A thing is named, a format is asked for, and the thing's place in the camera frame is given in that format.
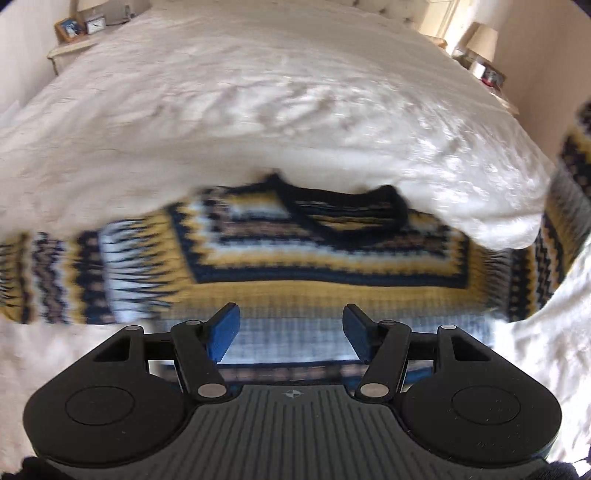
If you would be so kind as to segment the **beige table lamp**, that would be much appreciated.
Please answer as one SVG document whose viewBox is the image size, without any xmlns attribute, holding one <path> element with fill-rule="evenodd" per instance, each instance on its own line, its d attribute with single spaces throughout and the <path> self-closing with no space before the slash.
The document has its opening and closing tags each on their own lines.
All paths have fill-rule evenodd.
<svg viewBox="0 0 591 480">
<path fill-rule="evenodd" d="M 94 11 L 108 2 L 109 0 L 77 0 L 76 11 L 79 13 Z"/>
<path fill-rule="evenodd" d="M 471 63 L 492 62 L 495 57 L 499 32 L 493 27 L 474 22 L 469 28 L 466 56 Z"/>
</svg>

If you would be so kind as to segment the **left cream nightstand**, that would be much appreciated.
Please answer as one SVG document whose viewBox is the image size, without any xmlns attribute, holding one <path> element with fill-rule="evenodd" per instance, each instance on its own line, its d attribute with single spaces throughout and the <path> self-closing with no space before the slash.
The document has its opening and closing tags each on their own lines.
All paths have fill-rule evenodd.
<svg viewBox="0 0 591 480">
<path fill-rule="evenodd" d="M 83 18 L 80 15 L 76 17 L 80 23 L 84 25 Z M 108 24 L 104 31 L 94 35 L 88 35 L 81 40 L 71 43 L 59 43 L 52 50 L 47 53 L 46 58 L 51 62 L 53 72 L 56 76 L 59 76 L 69 65 L 71 65 L 82 53 L 89 50 L 93 46 L 99 44 L 108 35 L 114 33 L 118 28 L 124 25 L 125 22 Z"/>
</svg>

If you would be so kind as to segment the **red item on nightstand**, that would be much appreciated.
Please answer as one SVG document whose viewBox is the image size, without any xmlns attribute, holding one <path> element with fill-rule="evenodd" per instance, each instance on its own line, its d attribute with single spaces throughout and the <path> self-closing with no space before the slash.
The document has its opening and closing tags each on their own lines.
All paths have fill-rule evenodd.
<svg viewBox="0 0 591 480">
<path fill-rule="evenodd" d="M 491 88 L 501 90 L 505 82 L 505 75 L 490 65 L 485 66 L 481 81 Z"/>
</svg>

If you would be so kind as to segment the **small white alarm clock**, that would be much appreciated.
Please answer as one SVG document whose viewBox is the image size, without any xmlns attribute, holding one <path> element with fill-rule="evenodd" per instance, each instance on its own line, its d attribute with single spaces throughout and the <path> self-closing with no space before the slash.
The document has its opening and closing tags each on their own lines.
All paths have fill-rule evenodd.
<svg viewBox="0 0 591 480">
<path fill-rule="evenodd" d="M 94 35 L 106 29 L 107 22 L 104 15 L 85 19 L 85 28 L 88 35 Z"/>
</svg>

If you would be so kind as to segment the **right cream nightstand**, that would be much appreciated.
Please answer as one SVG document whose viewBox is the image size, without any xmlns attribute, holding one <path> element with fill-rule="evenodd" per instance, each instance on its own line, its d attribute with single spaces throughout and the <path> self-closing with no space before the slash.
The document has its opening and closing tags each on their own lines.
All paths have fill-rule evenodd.
<svg viewBox="0 0 591 480">
<path fill-rule="evenodd" d="M 503 92 L 505 75 L 493 67 L 488 61 L 476 56 L 471 50 L 456 49 L 452 58 L 467 69 L 501 105 L 514 117 L 519 116 L 519 109 Z"/>
</svg>

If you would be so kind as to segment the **right beige table lamp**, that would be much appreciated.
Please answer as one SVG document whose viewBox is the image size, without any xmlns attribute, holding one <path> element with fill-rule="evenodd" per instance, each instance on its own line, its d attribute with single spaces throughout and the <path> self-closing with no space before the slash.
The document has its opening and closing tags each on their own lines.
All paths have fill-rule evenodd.
<svg viewBox="0 0 591 480">
<path fill-rule="evenodd" d="M 474 22 L 469 28 L 466 56 L 471 63 L 492 62 L 495 57 L 499 32 L 493 27 Z"/>
</svg>

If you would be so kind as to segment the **cream nightstand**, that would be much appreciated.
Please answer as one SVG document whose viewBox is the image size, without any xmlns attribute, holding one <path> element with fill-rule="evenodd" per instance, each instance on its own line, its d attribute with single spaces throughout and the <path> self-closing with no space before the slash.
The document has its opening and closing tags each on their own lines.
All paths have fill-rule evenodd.
<svg viewBox="0 0 591 480">
<path fill-rule="evenodd" d="M 476 56 L 471 50 L 456 49 L 452 58 L 467 69 L 501 105 L 514 117 L 519 116 L 519 109 L 503 92 L 505 75 L 493 67 L 488 61 Z"/>
<path fill-rule="evenodd" d="M 80 23 L 84 25 L 83 18 L 80 15 L 76 17 Z M 108 35 L 114 33 L 118 28 L 124 25 L 125 22 L 108 24 L 104 31 L 94 35 L 88 35 L 81 40 L 71 43 L 59 43 L 52 50 L 47 53 L 46 58 L 51 62 L 53 72 L 56 76 L 59 76 L 69 65 L 71 65 L 82 53 L 89 50 L 93 46 L 99 44 Z"/>
</svg>

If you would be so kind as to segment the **cream tufted headboard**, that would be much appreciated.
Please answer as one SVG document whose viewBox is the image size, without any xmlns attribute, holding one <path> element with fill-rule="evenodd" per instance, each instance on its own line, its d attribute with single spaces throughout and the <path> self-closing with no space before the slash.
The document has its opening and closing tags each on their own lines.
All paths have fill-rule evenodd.
<svg viewBox="0 0 591 480">
<path fill-rule="evenodd" d="M 424 21 L 430 2 L 426 0 L 349 0 L 342 5 L 381 15 L 417 29 Z"/>
</svg>

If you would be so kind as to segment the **wooden photo frame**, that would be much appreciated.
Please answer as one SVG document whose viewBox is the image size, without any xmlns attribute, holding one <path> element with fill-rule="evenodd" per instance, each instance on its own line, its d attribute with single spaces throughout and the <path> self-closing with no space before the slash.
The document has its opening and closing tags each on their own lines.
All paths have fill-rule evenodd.
<svg viewBox="0 0 591 480">
<path fill-rule="evenodd" d="M 76 17 L 58 21 L 54 25 L 56 35 L 61 43 L 71 43 L 86 36 L 84 25 Z"/>
</svg>

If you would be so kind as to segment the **left beige table lamp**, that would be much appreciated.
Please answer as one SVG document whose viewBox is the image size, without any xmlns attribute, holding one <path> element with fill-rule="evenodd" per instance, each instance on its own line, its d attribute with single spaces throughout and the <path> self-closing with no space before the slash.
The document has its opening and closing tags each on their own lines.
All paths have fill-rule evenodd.
<svg viewBox="0 0 591 480">
<path fill-rule="evenodd" d="M 108 2 L 109 0 L 77 0 L 76 11 L 79 13 L 94 11 Z"/>
</svg>

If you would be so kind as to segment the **white embroidered bedspread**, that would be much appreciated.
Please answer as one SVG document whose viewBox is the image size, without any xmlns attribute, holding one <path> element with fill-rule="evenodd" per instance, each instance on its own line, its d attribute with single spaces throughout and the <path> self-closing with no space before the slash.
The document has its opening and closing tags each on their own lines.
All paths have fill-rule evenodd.
<svg viewBox="0 0 591 480">
<path fill-rule="evenodd" d="M 394 187 L 492 250 L 538 233 L 556 154 L 443 51 L 412 30 L 334 4 L 164 1 L 109 35 L 1 131 L 1 241 L 67 239 L 142 216 L 198 190 L 270 174 L 344 194 Z M 228 352 L 233 379 L 353 377 L 339 317 L 308 326 L 301 349 L 256 352 L 256 323 Z M 126 324 L 19 324 L 1 316 L 1 467 L 32 452 L 29 396 Z M 559 399 L 550 456 L 590 443 L 590 236 L 555 295 L 529 319 L 494 321 L 485 343 Z"/>
</svg>

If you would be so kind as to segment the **navy yellow patterned knit sweater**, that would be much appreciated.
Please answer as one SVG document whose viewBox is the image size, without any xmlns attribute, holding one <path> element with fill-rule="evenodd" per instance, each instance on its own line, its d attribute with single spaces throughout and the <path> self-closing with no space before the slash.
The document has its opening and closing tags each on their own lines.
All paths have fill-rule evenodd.
<svg viewBox="0 0 591 480">
<path fill-rule="evenodd" d="M 425 332 L 454 322 L 487 341 L 494 321 L 531 318 L 590 236 L 590 109 L 567 133 L 535 240 L 492 251 L 394 187 L 344 194 L 277 174 L 215 186 L 142 216 L 58 239 L 1 241 L 1 316 L 19 324 L 125 324 L 207 317 L 238 304 L 256 352 L 301 349 L 276 319 L 315 326 L 358 305 Z"/>
</svg>

